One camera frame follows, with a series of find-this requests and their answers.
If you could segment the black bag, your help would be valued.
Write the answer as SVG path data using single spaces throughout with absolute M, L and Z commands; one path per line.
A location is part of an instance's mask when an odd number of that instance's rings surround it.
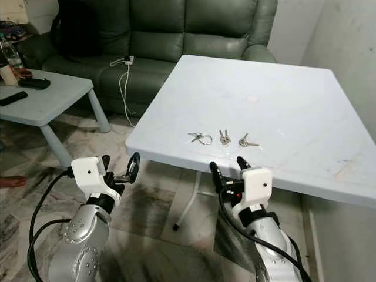
M 49 37 L 58 51 L 68 60 L 102 54 L 96 11 L 85 0 L 58 0 Z

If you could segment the dark green leather sofa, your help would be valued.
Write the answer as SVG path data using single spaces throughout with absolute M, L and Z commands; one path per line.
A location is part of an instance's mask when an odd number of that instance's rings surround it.
M 143 115 L 183 55 L 275 62 L 277 0 L 85 1 L 96 11 L 101 55 L 68 60 L 49 32 L 18 46 L 29 68 L 91 80 L 108 113 Z

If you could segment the keys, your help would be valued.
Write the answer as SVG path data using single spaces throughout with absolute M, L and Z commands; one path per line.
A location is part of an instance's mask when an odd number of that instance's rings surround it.
M 212 145 L 214 143 L 214 138 L 205 133 L 189 133 L 191 137 L 193 137 L 193 140 L 191 142 L 199 142 L 202 145 Z

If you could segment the clear plastic bottle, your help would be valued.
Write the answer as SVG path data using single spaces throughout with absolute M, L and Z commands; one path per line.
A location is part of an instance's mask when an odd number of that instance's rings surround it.
M 22 64 L 21 57 L 17 53 L 14 46 L 6 39 L 3 34 L 0 34 L 1 51 L 3 56 L 7 59 L 16 77 L 21 77 L 21 73 L 26 70 Z

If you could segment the person's bare foot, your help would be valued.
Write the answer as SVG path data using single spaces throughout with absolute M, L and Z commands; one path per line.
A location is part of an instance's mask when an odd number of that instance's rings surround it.
M 24 176 L 8 176 L 0 178 L 0 188 L 17 188 L 26 186 L 28 179 Z

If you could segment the black remote control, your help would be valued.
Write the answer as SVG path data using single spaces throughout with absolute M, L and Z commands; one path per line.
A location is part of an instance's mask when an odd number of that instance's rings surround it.
M 28 96 L 29 94 L 27 94 L 25 91 L 16 92 L 16 94 L 1 99 L 0 106 L 5 107 L 11 105 L 15 102 L 21 101 L 22 99 L 26 99 Z

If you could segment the black flat case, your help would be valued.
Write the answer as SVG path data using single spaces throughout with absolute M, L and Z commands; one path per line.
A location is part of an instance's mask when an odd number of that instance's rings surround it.
M 18 80 L 18 85 L 21 87 L 44 90 L 51 85 L 51 81 L 48 79 L 37 79 L 37 78 L 23 78 Z

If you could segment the large white plastic table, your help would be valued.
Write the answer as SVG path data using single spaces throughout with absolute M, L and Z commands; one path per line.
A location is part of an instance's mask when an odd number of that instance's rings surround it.
M 231 144 L 223 147 L 220 130 Z M 205 133 L 212 145 L 191 142 Z M 248 133 L 258 147 L 241 147 Z M 376 210 L 376 143 L 325 68 L 183 55 L 125 140 L 126 152 L 237 177 L 236 157 L 280 190 Z

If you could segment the beige cardboard box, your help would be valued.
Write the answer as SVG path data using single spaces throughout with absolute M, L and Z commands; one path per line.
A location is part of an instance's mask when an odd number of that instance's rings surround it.
M 28 24 L 35 34 L 49 32 L 56 14 L 58 0 L 0 0 L 2 21 Z

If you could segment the white cup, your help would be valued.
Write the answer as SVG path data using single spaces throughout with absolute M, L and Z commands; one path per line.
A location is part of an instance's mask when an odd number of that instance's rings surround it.
M 1 63 L 0 76 L 3 83 L 7 86 L 17 85 L 17 78 L 15 76 L 13 68 L 8 63 Z

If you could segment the small pale blue table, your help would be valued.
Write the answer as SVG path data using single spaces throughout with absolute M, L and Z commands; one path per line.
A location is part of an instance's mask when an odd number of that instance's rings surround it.
M 63 75 L 62 73 L 43 72 L 42 70 L 31 70 L 31 72 L 36 78 L 50 80 L 51 85 L 44 90 L 35 90 L 2 84 L 1 95 L 3 98 L 12 96 L 17 92 L 26 92 L 28 97 L 10 105 L 1 106 L 0 118 L 13 123 L 40 128 L 49 148 L 59 160 L 60 167 L 68 167 L 72 157 L 49 126 L 51 121 L 84 96 L 89 98 L 100 132 L 107 133 L 110 131 L 109 121 L 99 103 L 91 80 Z

